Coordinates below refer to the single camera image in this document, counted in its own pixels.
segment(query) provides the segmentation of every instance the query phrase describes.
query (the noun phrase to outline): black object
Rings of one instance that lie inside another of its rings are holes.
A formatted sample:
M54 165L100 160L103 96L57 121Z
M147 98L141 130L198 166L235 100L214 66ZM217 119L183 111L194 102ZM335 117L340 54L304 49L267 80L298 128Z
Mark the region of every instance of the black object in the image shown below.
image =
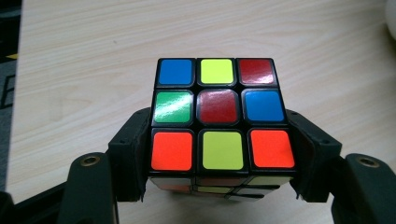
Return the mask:
M294 111L287 111L298 174L290 182L308 202L334 195L334 223L394 223L396 175L382 161L351 154ZM0 193L0 223L118 223L118 202L143 199L147 181L149 108L134 113L106 154L76 159L66 184L14 205Z

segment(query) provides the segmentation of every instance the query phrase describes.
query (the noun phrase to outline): cube face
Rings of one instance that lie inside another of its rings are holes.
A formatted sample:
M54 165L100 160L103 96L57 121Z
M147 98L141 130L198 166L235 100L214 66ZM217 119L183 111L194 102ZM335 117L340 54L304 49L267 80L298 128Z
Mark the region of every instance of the cube face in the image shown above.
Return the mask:
M288 134L283 130L254 129L249 133L253 163L259 168L292 168L294 158Z
M198 83L204 87L231 87L236 83L233 59L198 60Z
M203 131L200 139L206 170L239 171L244 168L241 133Z
M285 111L278 91L245 90L244 117L251 124L281 124L285 122Z
M296 173L272 59L160 59L150 119L160 189L256 201Z
M159 60L157 70L157 88L188 88L195 77L192 59Z
M206 126L239 121L239 101L232 90L204 90L198 94L197 118Z
M151 167L156 171L189 171L192 168L192 134L162 131L153 134Z
M239 78L244 86L275 86L276 75L269 59L240 59Z
M190 91L157 91L152 126L188 126L192 121L192 99Z

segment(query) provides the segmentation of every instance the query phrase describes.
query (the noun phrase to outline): green sticker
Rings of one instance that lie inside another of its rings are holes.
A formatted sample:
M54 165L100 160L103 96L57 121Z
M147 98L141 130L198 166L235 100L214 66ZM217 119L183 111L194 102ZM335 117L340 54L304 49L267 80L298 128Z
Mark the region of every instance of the green sticker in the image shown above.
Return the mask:
M203 166L208 170L241 170L244 167L241 134L205 132L203 158Z
M186 123L191 119L192 95L187 91L162 91L157 94L154 121Z

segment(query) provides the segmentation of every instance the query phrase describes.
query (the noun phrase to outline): screw hole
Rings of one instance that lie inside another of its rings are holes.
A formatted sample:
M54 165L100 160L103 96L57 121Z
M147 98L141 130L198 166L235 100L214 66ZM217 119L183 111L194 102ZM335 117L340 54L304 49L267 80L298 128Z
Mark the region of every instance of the screw hole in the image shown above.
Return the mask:
M100 160L100 158L97 156L89 156L87 158L82 159L80 164L82 166L92 166L92 165L95 165L96 163L98 163L99 160Z
M373 161L369 158L366 157L359 157L358 158L358 162L362 165L368 166L368 167L372 167L372 168L377 168L379 167L379 163L376 161Z

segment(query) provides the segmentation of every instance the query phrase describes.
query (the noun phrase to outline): white object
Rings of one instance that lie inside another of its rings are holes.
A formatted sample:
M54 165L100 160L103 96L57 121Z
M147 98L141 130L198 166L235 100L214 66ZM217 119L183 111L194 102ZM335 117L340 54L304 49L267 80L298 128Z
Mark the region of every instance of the white object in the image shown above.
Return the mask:
M396 39L396 0L388 0L385 7L385 20L390 34Z

